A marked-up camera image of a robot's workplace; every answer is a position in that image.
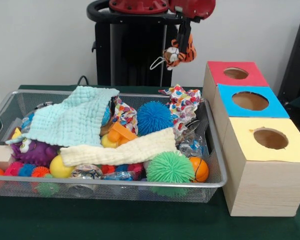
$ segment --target blue box lid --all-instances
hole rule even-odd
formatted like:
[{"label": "blue box lid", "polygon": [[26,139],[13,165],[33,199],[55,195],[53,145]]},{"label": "blue box lid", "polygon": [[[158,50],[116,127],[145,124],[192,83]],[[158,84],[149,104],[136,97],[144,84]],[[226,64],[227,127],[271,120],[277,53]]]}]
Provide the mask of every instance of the blue box lid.
[{"label": "blue box lid", "polygon": [[268,86],[218,84],[218,89],[230,117],[289,118]]}]

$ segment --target table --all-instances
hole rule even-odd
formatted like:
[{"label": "table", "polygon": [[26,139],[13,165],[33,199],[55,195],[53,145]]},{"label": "table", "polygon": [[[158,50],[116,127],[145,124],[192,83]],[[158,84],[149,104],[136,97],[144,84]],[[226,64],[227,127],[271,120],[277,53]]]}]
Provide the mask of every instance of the table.
[{"label": "table", "polygon": [[[20,89],[72,91],[71,86]],[[116,87],[154,94],[159,87]],[[203,203],[0,197],[0,239],[300,240],[296,217],[230,217],[222,189]]]}]

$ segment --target purple monster toy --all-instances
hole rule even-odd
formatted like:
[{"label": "purple monster toy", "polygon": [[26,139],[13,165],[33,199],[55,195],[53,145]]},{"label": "purple monster toy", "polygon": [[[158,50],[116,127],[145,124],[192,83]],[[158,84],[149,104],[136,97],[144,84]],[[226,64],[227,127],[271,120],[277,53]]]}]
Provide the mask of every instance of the purple monster toy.
[{"label": "purple monster toy", "polygon": [[51,146],[45,142],[24,138],[20,143],[10,145],[16,161],[24,164],[49,167],[58,155],[59,146]]}]

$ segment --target round hole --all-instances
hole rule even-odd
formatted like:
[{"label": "round hole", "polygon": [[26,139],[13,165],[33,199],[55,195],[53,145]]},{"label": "round hole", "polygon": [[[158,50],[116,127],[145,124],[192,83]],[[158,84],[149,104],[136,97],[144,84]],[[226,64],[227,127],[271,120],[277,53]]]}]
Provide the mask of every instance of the round hole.
[{"label": "round hole", "polygon": [[243,109],[262,111],[269,106],[268,100],[254,92],[242,91],[232,96],[232,101]]},{"label": "round hole", "polygon": [[254,139],[268,149],[284,149],[288,146],[287,137],[280,131],[271,128],[259,128],[253,133]]},{"label": "round hole", "polygon": [[232,79],[246,79],[249,75],[245,70],[237,67],[229,67],[224,70],[223,72],[226,76]]}]

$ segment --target red box lid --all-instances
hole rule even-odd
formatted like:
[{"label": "red box lid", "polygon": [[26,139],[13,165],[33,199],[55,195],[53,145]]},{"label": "red box lid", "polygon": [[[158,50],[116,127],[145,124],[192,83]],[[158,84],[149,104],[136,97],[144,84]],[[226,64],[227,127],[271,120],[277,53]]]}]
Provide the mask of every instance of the red box lid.
[{"label": "red box lid", "polygon": [[208,61],[215,85],[268,87],[254,62]]}]

